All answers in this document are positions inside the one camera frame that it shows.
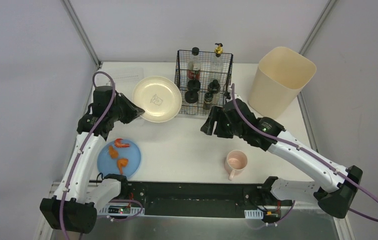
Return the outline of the pink mug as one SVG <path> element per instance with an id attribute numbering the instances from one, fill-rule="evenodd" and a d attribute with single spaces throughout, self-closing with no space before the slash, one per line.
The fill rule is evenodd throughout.
<path id="1" fill-rule="evenodd" d="M 248 158 L 244 152 L 240 150 L 229 152 L 224 161 L 224 169 L 228 173 L 228 180 L 232 181 L 235 176 L 246 168 L 247 164 Z"/>

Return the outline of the red label vinegar bottle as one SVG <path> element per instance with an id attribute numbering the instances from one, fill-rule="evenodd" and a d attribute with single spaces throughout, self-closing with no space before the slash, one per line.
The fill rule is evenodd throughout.
<path id="1" fill-rule="evenodd" d="M 189 80 L 198 80 L 201 71 L 201 60 L 199 57 L 199 48 L 193 47 L 191 50 L 190 60 L 187 65 L 187 78 Z"/>

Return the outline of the black lid white shaker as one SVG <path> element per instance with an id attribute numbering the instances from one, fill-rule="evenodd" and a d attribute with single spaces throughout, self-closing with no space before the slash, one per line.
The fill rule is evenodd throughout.
<path id="1" fill-rule="evenodd" d="M 217 79 L 212 80 L 208 84 L 208 88 L 207 88 L 208 92 L 212 94 L 217 94 L 220 91 L 220 89 L 221 89 L 221 85 Z"/>

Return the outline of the blue round plate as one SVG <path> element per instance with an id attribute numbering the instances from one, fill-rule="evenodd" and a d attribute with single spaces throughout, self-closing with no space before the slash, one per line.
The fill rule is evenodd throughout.
<path id="1" fill-rule="evenodd" d="M 138 145 L 128 139 L 122 139 L 121 143 L 129 145 L 129 147 L 117 147 L 115 141 L 108 142 L 106 146 L 100 151 L 97 158 L 97 170 L 104 176 L 107 174 L 120 174 L 119 167 L 117 165 L 119 159 L 128 159 L 128 164 L 122 167 L 122 175 L 127 178 L 132 177 L 140 167 L 141 164 L 141 151 Z M 118 158 L 112 158 L 109 154 L 110 146 L 112 146 L 118 152 Z"/>

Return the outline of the black lid seasoning shaker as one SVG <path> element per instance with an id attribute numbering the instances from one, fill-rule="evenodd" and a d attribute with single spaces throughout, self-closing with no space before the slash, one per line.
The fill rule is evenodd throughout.
<path id="1" fill-rule="evenodd" d="M 198 92 L 200 90 L 201 83 L 199 80 L 192 79 L 187 82 L 188 91 Z"/>

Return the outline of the small dark pepper jar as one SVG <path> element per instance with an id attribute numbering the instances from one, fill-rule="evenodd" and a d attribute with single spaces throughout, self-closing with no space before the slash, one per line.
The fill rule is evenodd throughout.
<path id="1" fill-rule="evenodd" d="M 204 94 L 204 103 L 203 103 L 203 109 L 204 110 L 209 110 L 211 108 L 213 98 L 214 98 L 214 96 L 211 92 L 206 92 Z"/>

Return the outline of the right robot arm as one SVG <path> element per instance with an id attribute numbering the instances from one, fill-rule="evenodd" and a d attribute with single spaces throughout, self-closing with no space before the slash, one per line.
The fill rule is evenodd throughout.
<path id="1" fill-rule="evenodd" d="M 269 117 L 256 117 L 240 99 L 237 106 L 228 101 L 223 107 L 213 106 L 201 132 L 231 139 L 237 136 L 249 145 L 270 152 L 312 178 L 312 181 L 289 181 L 270 176 L 264 189 L 278 200 L 295 200 L 317 204 L 329 215 L 343 219 L 358 191 L 363 171 L 353 165 L 345 167 L 309 155 L 310 148 L 297 140 L 283 125 Z"/>

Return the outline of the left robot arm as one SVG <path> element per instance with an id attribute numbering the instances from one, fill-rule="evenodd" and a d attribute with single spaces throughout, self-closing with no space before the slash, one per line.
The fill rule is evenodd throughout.
<path id="1" fill-rule="evenodd" d="M 143 113 L 112 86 L 94 89 L 93 102 L 78 121 L 75 147 L 63 179 L 53 196 L 43 198 L 39 206 L 52 229 L 88 234 L 105 205 L 116 197 L 129 196 L 127 177 L 121 173 L 106 173 L 95 189 L 88 192 L 87 188 L 114 123 L 128 124 Z"/>

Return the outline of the black lid granule shaker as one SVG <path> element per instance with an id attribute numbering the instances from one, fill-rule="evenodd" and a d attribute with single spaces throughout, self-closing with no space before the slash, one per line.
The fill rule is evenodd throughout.
<path id="1" fill-rule="evenodd" d="M 185 102 L 188 104 L 195 104 L 198 102 L 199 95 L 197 91 L 189 90 L 185 92 L 184 95 Z"/>

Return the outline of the cream round plate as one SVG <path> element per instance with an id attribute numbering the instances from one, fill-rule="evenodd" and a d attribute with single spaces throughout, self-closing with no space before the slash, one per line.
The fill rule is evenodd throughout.
<path id="1" fill-rule="evenodd" d="M 141 117 L 153 123 L 173 119 L 182 107 L 180 89 L 173 81 L 162 76 L 142 79 L 133 90 L 132 101 L 144 110 Z"/>

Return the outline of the clear glass oil bottle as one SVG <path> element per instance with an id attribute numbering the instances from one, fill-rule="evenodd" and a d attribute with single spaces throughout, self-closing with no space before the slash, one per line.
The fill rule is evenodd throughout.
<path id="1" fill-rule="evenodd" d="M 214 55 L 211 60 L 210 64 L 210 78 L 209 81 L 213 82 L 214 80 L 219 81 L 223 69 L 223 44 L 222 43 L 215 43 L 217 46 L 214 49 Z"/>

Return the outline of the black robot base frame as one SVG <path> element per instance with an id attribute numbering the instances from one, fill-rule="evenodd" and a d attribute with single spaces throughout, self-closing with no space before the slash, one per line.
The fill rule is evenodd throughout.
<path id="1" fill-rule="evenodd" d="M 101 210 L 100 216 L 168 216 L 260 219 L 274 223 L 282 207 L 292 201 L 277 200 L 261 184 L 174 183 L 130 181 L 124 192 Z"/>

